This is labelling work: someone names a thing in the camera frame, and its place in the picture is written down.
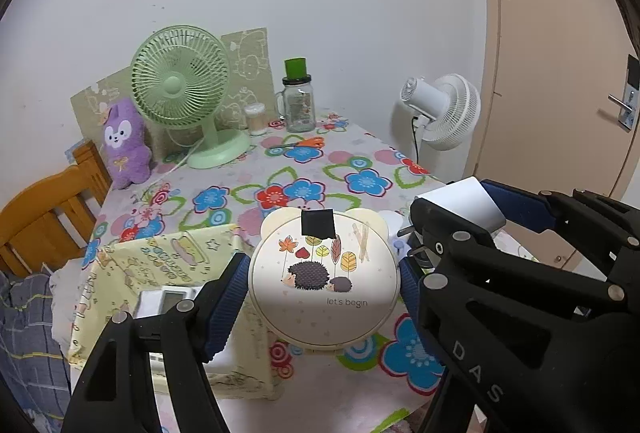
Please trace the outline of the small white cube charger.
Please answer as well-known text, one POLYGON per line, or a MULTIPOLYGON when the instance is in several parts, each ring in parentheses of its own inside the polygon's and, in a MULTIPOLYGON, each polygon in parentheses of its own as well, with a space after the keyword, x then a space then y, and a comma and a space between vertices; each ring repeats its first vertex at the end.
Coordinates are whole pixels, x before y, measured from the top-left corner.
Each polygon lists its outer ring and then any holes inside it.
POLYGON ((396 237, 408 237, 409 254, 425 254, 430 260, 448 249, 455 234, 492 237, 506 226, 506 218, 477 178, 467 178, 414 198, 407 226, 396 237))

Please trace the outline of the white remote control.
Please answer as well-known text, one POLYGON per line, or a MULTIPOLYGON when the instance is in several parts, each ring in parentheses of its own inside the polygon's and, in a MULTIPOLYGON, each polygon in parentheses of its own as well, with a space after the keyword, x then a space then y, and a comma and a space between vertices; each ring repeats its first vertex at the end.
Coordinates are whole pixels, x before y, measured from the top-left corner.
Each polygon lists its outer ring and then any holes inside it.
POLYGON ((194 300, 201 289, 202 287, 161 286, 160 289, 143 290, 134 317, 162 315, 182 300, 194 300))

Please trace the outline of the round hedgehog compact mirror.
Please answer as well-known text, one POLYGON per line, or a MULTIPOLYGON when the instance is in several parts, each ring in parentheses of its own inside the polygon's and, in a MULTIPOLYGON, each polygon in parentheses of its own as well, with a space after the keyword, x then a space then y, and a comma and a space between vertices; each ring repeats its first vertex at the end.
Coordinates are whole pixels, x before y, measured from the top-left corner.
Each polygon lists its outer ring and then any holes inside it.
POLYGON ((378 212, 281 208, 262 222, 248 295, 279 338, 315 351, 351 346, 380 329, 399 291, 378 212))

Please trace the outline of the white oval earbuds case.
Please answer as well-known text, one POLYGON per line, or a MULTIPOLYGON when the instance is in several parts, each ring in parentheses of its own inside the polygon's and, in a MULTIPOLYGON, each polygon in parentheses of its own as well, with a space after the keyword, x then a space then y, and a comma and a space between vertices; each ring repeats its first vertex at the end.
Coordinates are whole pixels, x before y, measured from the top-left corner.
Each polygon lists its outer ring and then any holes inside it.
POLYGON ((381 210, 378 211, 378 215, 384 219, 390 235, 395 235, 401 228, 406 227, 408 223, 405 216, 397 211, 381 210))

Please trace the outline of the yellow fabric storage box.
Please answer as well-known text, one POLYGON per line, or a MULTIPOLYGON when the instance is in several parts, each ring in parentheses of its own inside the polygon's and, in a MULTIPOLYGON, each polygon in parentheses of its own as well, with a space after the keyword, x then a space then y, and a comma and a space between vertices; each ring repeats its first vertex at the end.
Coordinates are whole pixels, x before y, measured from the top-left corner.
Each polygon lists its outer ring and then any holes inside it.
MULTIPOLYGON (((96 245, 82 262, 82 287, 66 357, 84 367, 107 322, 119 312, 134 318, 162 315, 193 300, 203 286, 218 279, 235 253, 253 247, 239 226, 177 231, 131 241, 96 245)), ((217 397, 274 398, 269 339, 250 301, 243 303, 217 361, 205 366, 217 397)))

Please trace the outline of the floral tablecloth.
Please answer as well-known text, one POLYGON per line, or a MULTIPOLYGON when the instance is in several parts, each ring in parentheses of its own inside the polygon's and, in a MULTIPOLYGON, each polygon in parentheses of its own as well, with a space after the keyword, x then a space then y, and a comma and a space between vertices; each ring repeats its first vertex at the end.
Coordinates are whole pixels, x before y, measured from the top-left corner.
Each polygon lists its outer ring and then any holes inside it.
MULTIPOLYGON (((411 201, 439 182, 411 158, 334 112, 318 128, 280 123, 240 158, 194 170, 179 154, 149 180, 112 188, 82 262, 67 357, 80 369, 112 315, 134 311, 151 289, 190 285, 217 271, 222 253, 258 245, 270 214, 357 208, 405 224, 411 201)), ((418 346, 404 305, 372 337, 330 355, 273 335, 250 306, 236 321, 209 380, 235 431, 404 431, 431 399, 440 369, 418 346)))

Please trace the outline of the white standing fan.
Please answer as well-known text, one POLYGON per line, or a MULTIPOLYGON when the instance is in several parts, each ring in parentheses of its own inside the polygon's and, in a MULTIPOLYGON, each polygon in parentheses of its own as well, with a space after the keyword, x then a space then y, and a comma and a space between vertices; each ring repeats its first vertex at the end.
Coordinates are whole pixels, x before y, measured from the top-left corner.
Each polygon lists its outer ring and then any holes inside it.
POLYGON ((410 77, 400 90, 401 101, 419 114, 420 140, 438 152, 448 152, 469 138, 480 119, 480 92, 458 74, 432 83, 410 77))

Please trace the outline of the orange scissors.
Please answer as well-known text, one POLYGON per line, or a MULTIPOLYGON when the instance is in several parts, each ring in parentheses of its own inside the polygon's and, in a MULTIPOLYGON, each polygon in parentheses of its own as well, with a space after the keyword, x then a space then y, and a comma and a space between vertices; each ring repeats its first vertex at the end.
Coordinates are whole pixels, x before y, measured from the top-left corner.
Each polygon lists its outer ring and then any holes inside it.
POLYGON ((280 143, 276 145, 276 148, 290 149, 296 147, 307 147, 313 149, 321 149, 324 147, 324 138, 307 138, 303 141, 297 141, 292 143, 280 143))

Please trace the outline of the beige door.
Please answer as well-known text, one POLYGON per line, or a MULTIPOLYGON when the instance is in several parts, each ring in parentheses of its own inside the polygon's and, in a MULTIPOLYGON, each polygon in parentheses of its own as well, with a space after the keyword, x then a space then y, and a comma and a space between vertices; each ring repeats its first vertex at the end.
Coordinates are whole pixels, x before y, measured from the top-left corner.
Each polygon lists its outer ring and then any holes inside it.
POLYGON ((466 172, 634 204, 639 130, 618 120, 632 54, 615 0, 487 0, 483 112, 466 172))

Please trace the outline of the purple plush bunny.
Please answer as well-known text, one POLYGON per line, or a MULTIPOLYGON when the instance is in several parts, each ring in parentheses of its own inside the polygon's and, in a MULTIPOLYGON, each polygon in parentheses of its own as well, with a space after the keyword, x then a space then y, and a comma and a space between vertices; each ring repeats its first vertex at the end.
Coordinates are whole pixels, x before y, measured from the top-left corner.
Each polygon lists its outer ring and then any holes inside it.
POLYGON ((130 97, 108 108, 103 123, 106 167, 114 190, 142 184, 151 176, 152 150, 145 144, 142 115, 130 97))

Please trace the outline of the cotton swab container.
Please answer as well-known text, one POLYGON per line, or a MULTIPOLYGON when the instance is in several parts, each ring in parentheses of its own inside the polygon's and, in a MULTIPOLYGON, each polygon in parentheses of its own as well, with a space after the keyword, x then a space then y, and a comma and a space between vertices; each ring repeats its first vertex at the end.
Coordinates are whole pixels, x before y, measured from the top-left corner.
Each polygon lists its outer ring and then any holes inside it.
POLYGON ((250 135, 259 136, 267 132, 266 107, 262 103, 245 105, 245 122, 250 135))

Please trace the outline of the wooden bed headboard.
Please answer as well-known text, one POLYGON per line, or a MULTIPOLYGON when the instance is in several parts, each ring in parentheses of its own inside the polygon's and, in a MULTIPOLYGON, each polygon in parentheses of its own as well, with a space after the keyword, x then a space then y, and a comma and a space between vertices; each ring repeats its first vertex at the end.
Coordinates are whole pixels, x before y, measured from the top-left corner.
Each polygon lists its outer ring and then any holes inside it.
POLYGON ((73 156, 74 164, 28 186, 1 210, 1 271, 24 278, 86 251, 96 217, 85 196, 102 205, 112 179, 92 141, 73 156))

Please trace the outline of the glass jar green lid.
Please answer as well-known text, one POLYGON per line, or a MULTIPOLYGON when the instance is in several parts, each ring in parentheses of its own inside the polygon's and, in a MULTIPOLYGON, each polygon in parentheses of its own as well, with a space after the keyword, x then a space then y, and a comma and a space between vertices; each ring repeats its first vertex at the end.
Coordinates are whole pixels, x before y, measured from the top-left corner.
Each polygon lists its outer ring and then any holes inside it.
POLYGON ((314 89, 305 57, 284 61, 283 89, 277 93, 277 108, 288 132, 310 132, 316 127, 314 89))

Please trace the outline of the blue plaid bedding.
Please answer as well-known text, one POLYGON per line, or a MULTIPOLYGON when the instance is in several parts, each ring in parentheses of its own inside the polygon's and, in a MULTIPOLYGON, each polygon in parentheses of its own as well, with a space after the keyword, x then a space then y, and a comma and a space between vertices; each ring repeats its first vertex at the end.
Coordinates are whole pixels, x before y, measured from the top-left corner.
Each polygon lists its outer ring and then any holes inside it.
POLYGON ((52 338, 49 276, 1 275, 1 373, 40 432, 62 430, 70 366, 52 338))

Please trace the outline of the green desk fan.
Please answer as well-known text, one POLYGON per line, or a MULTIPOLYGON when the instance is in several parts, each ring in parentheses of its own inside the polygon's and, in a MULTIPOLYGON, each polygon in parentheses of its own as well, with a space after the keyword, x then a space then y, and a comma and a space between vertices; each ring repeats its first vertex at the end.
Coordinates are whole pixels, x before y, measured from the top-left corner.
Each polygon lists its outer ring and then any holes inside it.
POLYGON ((186 164, 220 167, 250 147, 243 130, 219 130, 216 111, 227 95, 230 65, 222 42, 191 25, 165 27, 140 45, 130 63, 131 97, 141 115, 167 130, 201 128, 186 164))

